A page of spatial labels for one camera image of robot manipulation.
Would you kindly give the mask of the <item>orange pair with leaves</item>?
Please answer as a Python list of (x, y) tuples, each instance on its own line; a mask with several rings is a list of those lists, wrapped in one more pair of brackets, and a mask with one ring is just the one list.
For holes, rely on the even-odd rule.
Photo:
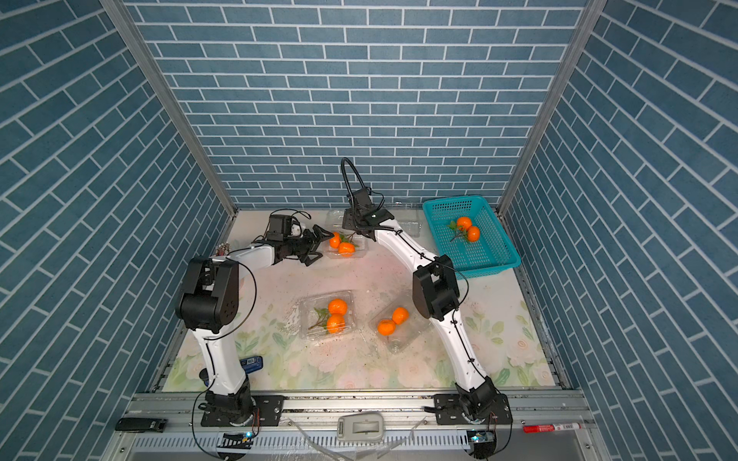
[(463, 239), (466, 242), (475, 243), (480, 240), (480, 229), (467, 216), (452, 220), (448, 227), (453, 232), (451, 242)]

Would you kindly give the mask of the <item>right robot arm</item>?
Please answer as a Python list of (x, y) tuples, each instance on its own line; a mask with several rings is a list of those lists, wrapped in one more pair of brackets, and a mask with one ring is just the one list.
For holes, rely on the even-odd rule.
[(457, 271), (451, 259), (407, 236), (391, 212), (373, 203), (370, 188), (349, 190), (347, 198), (344, 228), (379, 243), (411, 272), (413, 303), (438, 332), (451, 359), (459, 400), (473, 418), (492, 405), (499, 391), (477, 359), (463, 325)]

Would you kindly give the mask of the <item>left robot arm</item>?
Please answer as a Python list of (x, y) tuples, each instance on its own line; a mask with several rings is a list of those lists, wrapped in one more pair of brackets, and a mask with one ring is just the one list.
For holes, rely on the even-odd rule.
[(296, 216), (279, 209), (269, 216), (263, 234), (247, 246), (190, 259), (175, 314), (203, 353), (208, 403), (237, 409), (252, 403), (248, 376), (236, 352), (234, 335), (238, 329), (232, 325), (239, 309), (240, 273), (254, 279), (257, 270), (286, 259), (312, 265), (322, 257), (320, 244), (333, 237), (318, 225), (304, 227)]

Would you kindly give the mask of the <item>pink pen cup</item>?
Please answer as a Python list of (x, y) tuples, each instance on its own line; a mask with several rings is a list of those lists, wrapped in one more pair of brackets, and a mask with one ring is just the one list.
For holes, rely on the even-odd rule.
[(221, 243), (217, 246), (215, 250), (214, 257), (228, 257), (229, 253), (231, 252), (231, 246), (228, 242)]

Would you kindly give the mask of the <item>teal plastic basket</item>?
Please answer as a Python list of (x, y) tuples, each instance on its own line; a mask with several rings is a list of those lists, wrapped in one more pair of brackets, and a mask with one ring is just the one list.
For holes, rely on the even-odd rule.
[(499, 218), (480, 196), (463, 196), (424, 203), (434, 243), (466, 278), (500, 274), (514, 269), (521, 257)]

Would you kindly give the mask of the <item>blue card on table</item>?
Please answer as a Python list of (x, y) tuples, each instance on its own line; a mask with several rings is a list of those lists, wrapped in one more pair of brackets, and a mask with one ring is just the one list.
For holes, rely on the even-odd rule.
[(255, 373), (263, 368), (263, 357), (254, 355), (253, 357), (243, 358), (240, 365), (246, 375)]

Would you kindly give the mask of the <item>red marker pen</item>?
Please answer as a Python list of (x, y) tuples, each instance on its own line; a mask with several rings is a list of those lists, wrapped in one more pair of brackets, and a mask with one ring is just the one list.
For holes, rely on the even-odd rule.
[(555, 431), (579, 430), (582, 425), (579, 423), (551, 424), (551, 425), (529, 425), (524, 426), (525, 433), (545, 433)]

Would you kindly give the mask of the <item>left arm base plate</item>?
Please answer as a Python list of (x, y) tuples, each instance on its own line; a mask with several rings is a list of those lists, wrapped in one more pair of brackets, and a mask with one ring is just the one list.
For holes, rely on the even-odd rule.
[(280, 424), (286, 398), (282, 395), (255, 395), (252, 397), (253, 409), (247, 419), (238, 422), (235, 416), (225, 410), (216, 409), (209, 403), (200, 403), (203, 411), (201, 426), (204, 428), (276, 428)]

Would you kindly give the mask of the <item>grey box on rail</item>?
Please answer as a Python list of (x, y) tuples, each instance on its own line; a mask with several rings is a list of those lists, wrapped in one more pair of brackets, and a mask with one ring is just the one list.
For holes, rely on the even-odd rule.
[(338, 419), (337, 437), (347, 443), (379, 443), (384, 440), (386, 424), (378, 412), (361, 412)]

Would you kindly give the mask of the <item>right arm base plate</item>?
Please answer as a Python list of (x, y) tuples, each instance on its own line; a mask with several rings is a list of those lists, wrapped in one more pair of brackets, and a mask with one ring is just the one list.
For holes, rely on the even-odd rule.
[(464, 413), (459, 401), (459, 394), (435, 394), (434, 402), (430, 406), (424, 406), (424, 410), (435, 417), (436, 424), (440, 426), (460, 425), (511, 425), (514, 422), (509, 399), (505, 394), (497, 394), (491, 401), (491, 406), (486, 412), (478, 412), (475, 417)]

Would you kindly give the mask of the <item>black device on rail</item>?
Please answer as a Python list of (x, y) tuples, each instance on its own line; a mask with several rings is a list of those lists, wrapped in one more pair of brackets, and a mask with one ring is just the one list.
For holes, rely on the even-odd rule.
[(163, 418), (124, 417), (115, 424), (115, 431), (119, 432), (159, 432), (165, 431), (167, 420)]

